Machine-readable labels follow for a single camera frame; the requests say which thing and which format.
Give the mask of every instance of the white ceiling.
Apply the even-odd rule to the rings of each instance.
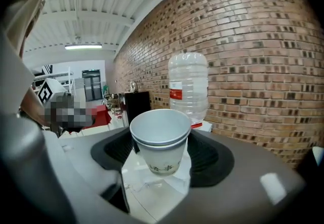
[[[25,43],[33,68],[76,60],[112,60],[142,19],[162,0],[46,0]],[[100,51],[65,51],[74,43],[99,43]]]

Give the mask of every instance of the white paper cup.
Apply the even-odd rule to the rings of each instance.
[[[188,116],[173,109],[155,109],[135,117],[131,134],[151,172],[167,176],[180,165],[191,130]]]

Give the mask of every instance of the ceiling light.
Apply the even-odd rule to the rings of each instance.
[[[73,49],[101,49],[102,45],[98,44],[89,44],[89,45],[67,45],[65,46],[66,50],[73,50]]]

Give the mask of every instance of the brick wall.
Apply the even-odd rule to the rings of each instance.
[[[118,91],[137,81],[152,108],[169,107],[168,60],[209,62],[205,120],[213,132],[296,165],[323,136],[323,32],[306,0],[164,0],[115,60]]]

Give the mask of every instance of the water bottle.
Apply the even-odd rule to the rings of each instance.
[[[208,68],[204,55],[180,53],[170,58],[170,108],[188,115],[191,124],[199,124],[208,109]]]

